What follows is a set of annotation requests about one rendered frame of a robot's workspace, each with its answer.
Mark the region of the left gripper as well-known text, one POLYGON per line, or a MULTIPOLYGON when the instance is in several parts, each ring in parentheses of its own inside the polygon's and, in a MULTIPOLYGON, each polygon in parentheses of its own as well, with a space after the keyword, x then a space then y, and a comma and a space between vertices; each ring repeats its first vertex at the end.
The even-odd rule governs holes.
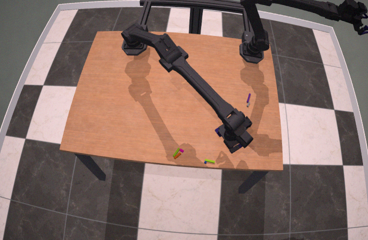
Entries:
MULTIPOLYGON (((368 18, 368 16, 366 14, 364 14, 364 15, 365 16, 360 15, 360 19, 367 19, 368 18)), ((366 30, 368 30, 368 26, 365 25, 364 27, 362 27, 363 26, 362 20, 359 24, 355 24, 355 23, 350 22, 351 19, 352 19, 352 16, 350 16, 350 20, 347 23, 353 24, 354 30, 358 33, 358 35, 368 34, 368 31, 366 31, 366 30), (360 27, 362 27, 362 28, 360 29, 360 27)))

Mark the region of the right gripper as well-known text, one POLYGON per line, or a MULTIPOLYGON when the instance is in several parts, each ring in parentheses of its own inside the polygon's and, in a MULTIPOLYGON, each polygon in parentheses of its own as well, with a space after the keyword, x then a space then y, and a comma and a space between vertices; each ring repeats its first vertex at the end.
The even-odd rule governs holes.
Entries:
POLYGON ((224 124, 216 128, 215 132, 218 134, 219 137, 222 137, 224 139, 223 142, 225 143, 231 154, 243 147, 237 140, 234 141, 236 136, 230 136, 227 134, 224 124))

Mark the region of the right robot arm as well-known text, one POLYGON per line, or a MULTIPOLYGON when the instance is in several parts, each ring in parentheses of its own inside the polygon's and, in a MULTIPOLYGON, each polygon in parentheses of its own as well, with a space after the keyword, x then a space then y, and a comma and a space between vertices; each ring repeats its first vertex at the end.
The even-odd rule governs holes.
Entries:
POLYGON ((172 41, 167 33, 157 35, 144 30, 137 22, 121 33, 124 49, 142 50, 144 44, 155 48, 159 63, 167 70, 179 73, 214 109, 224 124, 226 133, 235 136, 244 148, 254 139, 246 130, 251 127, 251 120, 242 111, 233 108, 231 104, 221 98, 218 93, 188 64, 189 57, 180 46, 172 41), (231 115, 231 116, 229 116, 231 115), (229 117, 228 117, 229 116, 229 117), (228 117, 228 118, 227 118, 228 117))

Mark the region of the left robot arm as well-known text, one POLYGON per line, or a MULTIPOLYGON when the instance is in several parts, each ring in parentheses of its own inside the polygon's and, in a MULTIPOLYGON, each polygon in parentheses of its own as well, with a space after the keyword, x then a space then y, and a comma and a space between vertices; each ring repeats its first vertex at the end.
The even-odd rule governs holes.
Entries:
POLYGON ((357 25, 361 22, 360 15, 368 12, 364 3, 357 3, 354 0, 345 0, 339 6, 328 1, 316 0, 240 0, 254 32, 252 40, 249 43, 243 42, 242 44, 244 56, 261 59, 263 51, 270 48, 268 32, 263 28, 256 4, 271 6, 272 3, 312 12, 325 17, 325 19, 337 22, 339 20, 348 22, 351 18, 350 22, 357 25))

